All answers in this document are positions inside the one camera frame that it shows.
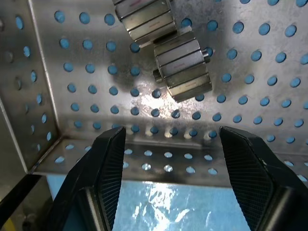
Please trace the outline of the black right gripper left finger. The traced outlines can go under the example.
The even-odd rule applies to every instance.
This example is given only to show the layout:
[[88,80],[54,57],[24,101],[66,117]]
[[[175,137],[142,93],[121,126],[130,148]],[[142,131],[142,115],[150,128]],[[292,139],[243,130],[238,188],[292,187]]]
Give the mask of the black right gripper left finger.
[[44,222],[46,231],[110,231],[120,195],[126,129],[103,132],[66,175]]

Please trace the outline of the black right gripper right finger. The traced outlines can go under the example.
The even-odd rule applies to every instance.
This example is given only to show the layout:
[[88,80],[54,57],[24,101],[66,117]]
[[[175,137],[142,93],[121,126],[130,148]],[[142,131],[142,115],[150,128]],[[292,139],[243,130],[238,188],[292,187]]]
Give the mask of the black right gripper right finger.
[[262,138],[237,128],[219,129],[227,171],[252,231],[306,231],[308,189]]

